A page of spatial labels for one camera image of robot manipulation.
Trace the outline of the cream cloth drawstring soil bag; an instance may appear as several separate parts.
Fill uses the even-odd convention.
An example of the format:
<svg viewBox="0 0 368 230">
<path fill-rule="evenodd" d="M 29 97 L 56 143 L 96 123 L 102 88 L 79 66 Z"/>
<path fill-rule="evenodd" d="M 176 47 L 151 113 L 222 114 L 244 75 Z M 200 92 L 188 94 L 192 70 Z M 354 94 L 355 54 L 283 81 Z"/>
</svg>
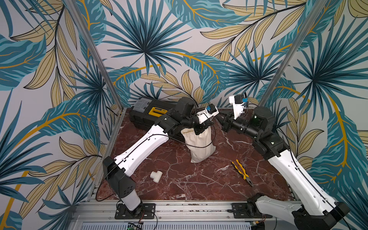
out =
<svg viewBox="0 0 368 230">
<path fill-rule="evenodd" d="M 216 150 L 212 143 L 211 127 L 205 129 L 199 135 L 195 134 L 193 128 L 185 128 L 181 131 L 185 138 L 186 146 L 191 152 L 191 163 L 200 163 L 210 157 Z"/>
</svg>

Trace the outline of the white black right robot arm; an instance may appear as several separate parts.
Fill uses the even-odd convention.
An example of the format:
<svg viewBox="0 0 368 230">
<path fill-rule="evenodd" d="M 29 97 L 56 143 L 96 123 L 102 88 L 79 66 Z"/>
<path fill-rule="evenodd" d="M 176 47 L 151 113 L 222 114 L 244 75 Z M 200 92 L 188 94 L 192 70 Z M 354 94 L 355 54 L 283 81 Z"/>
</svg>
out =
<svg viewBox="0 0 368 230">
<path fill-rule="evenodd" d="M 294 204 L 256 194 L 249 202 L 259 213 L 284 220 L 299 230 L 331 230 L 350 212 L 347 204 L 336 201 L 312 179 L 283 138 L 273 133 L 276 118 L 270 109 L 256 107 L 249 120 L 235 114 L 216 118 L 223 131 L 233 129 L 251 138 L 254 149 L 277 169 L 301 201 Z"/>
</svg>

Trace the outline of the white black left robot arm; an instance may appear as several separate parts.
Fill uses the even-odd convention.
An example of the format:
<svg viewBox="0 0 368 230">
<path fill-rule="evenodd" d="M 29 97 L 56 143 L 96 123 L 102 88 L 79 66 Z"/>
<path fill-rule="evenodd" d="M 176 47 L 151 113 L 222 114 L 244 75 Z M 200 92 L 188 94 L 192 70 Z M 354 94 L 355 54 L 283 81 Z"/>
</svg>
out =
<svg viewBox="0 0 368 230">
<path fill-rule="evenodd" d="M 147 133 L 128 150 L 115 158 L 103 160 L 104 179 L 121 199 L 131 214 L 139 214 L 142 201 L 136 193 L 136 183 L 131 178 L 139 165 L 159 146 L 173 138 L 184 128 L 192 128 L 196 135 L 203 133 L 219 111 L 213 104 L 192 113 L 195 101 L 183 97 L 165 114 L 158 117 Z"/>
</svg>

